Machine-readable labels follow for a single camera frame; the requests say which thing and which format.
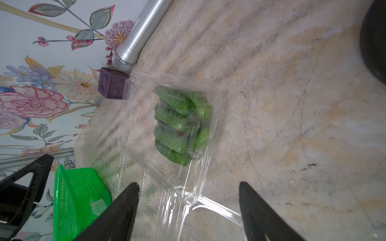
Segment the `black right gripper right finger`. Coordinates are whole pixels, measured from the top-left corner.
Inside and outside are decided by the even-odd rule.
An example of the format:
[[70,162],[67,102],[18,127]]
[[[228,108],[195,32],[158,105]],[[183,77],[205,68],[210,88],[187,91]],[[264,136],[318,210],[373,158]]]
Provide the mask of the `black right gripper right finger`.
[[239,184],[239,204],[248,241],[303,241],[247,183]]

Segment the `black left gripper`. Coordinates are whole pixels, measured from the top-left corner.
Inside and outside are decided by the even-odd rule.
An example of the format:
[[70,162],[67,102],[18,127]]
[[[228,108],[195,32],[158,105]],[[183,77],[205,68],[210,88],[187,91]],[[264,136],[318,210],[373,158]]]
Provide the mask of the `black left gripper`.
[[41,201],[54,157],[43,155],[1,181],[1,241],[10,241]]

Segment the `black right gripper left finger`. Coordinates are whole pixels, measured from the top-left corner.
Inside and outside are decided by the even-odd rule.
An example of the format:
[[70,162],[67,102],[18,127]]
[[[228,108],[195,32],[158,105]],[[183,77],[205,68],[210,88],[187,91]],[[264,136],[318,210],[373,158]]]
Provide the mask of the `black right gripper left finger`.
[[138,183],[130,183],[75,241],[129,241],[139,204]]

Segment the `clear pepper clamshell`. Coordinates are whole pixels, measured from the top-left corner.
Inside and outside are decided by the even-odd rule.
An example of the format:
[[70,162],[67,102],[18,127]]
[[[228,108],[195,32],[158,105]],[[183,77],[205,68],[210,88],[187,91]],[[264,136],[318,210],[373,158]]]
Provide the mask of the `clear pepper clamshell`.
[[165,191],[145,173],[137,241],[245,241],[241,215],[206,197],[194,204]]
[[158,184],[193,203],[215,153],[221,107],[209,81],[135,70],[125,81],[120,146]]

